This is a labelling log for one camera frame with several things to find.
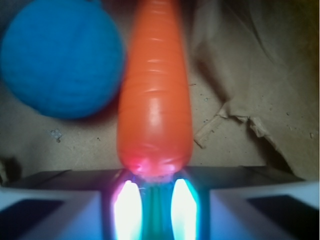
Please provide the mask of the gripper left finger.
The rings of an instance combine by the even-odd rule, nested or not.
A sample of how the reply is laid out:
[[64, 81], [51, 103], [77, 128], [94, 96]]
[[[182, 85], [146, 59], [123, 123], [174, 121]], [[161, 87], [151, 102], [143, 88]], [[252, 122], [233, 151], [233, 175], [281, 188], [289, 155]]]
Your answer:
[[3, 240], [139, 240], [142, 204], [126, 170], [43, 171], [0, 189]]

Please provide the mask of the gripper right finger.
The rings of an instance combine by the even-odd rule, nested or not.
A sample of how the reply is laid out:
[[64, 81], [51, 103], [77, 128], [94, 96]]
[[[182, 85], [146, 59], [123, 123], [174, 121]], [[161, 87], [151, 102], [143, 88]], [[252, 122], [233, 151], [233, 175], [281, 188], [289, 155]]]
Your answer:
[[317, 240], [320, 183], [266, 166], [189, 166], [175, 174], [177, 240]]

